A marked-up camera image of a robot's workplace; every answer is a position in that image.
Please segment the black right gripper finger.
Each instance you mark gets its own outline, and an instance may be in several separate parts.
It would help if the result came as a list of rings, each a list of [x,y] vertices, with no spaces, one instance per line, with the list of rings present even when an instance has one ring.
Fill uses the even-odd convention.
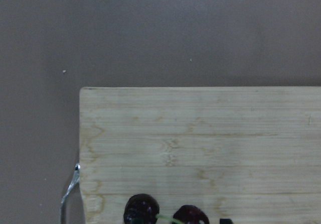
[[[221,218],[219,224],[232,224],[232,220],[230,218]]]

